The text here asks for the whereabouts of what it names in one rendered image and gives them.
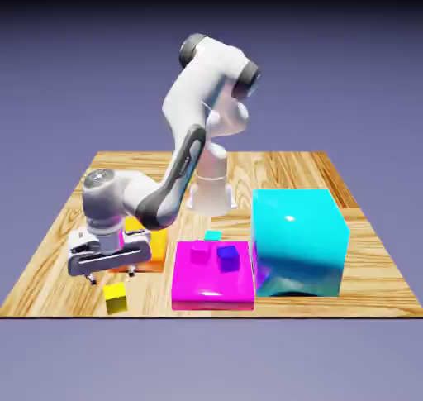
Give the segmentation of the small yellow cube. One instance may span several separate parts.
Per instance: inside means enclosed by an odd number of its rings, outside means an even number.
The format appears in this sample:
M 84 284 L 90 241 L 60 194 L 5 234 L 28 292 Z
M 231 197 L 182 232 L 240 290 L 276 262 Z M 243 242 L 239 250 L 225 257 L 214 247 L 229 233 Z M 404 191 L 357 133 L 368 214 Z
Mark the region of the small yellow cube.
M 102 291 L 109 315 L 125 312 L 128 309 L 126 287 L 123 282 L 104 285 Z

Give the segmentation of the large magenta box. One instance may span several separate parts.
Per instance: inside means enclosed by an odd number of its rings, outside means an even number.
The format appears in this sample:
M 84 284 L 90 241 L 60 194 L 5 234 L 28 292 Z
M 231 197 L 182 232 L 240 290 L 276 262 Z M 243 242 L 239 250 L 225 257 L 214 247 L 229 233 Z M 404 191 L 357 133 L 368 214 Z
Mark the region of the large magenta box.
M 210 257 L 205 265 L 190 261 L 191 244 L 179 241 L 175 253 L 171 302 L 174 310 L 252 310 L 254 278 L 247 241 L 207 241 Z M 240 254 L 240 269 L 221 273 L 216 250 L 234 245 Z

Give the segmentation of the small magenta cube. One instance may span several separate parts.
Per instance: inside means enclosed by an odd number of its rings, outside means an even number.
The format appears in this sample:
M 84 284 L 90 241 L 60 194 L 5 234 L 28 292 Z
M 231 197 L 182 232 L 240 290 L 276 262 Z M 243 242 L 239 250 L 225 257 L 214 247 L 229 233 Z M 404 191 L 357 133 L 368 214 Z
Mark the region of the small magenta cube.
M 196 240 L 191 244 L 190 261 L 196 265 L 205 265 L 210 257 L 210 246 L 207 241 Z

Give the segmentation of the large cyan box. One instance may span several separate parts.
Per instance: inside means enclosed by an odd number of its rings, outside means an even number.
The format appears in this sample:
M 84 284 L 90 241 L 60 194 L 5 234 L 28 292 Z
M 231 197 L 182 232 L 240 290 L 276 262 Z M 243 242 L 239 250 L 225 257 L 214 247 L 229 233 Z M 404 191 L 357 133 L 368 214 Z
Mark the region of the large cyan box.
M 328 189 L 255 189 L 250 256 L 258 297 L 336 297 L 350 230 Z

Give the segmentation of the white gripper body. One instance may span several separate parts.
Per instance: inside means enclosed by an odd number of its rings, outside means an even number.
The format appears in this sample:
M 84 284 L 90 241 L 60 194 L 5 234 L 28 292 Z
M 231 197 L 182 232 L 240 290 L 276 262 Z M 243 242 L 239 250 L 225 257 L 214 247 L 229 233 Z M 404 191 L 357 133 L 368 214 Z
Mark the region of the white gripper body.
M 89 276 L 94 272 L 128 267 L 133 273 L 139 263 L 149 261 L 151 232 L 145 229 L 95 236 L 87 229 L 69 234 L 68 273 Z

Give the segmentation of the small blue cube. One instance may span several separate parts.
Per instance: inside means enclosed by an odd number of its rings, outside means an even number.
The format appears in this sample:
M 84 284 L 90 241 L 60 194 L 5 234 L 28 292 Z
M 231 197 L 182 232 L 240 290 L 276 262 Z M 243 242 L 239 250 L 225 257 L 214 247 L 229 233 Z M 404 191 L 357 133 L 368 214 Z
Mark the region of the small blue cube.
M 240 254 L 234 245 L 220 246 L 216 254 L 221 273 L 236 272 L 240 269 Z

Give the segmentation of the large orange box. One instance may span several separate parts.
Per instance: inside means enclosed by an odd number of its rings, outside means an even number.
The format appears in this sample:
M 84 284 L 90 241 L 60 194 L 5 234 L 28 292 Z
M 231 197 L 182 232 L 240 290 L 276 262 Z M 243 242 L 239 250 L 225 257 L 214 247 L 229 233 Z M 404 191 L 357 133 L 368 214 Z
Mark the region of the large orange box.
M 162 272 L 168 245 L 168 231 L 147 231 L 133 216 L 121 220 L 121 241 L 125 243 L 124 251 L 141 248 L 141 253 L 135 254 L 136 273 Z M 109 269 L 109 273 L 126 273 L 130 265 Z

